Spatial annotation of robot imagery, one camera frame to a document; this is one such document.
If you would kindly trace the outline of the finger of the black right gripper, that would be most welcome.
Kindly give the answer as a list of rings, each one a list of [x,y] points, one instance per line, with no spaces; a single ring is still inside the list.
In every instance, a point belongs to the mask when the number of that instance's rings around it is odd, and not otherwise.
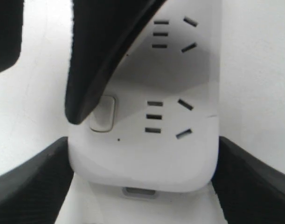
[[[75,0],[65,116],[81,124],[163,0]]]
[[[20,57],[24,1],[0,0],[0,73]]]

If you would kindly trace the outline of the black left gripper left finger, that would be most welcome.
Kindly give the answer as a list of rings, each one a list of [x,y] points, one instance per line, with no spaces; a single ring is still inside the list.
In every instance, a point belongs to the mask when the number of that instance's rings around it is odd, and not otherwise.
[[[61,137],[0,175],[0,224],[54,224],[74,172],[68,138]]]

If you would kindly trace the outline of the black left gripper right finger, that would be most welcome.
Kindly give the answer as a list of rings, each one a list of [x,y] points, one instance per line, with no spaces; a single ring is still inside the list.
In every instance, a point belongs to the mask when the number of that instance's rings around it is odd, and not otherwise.
[[[229,224],[285,224],[285,174],[223,136],[212,185]]]

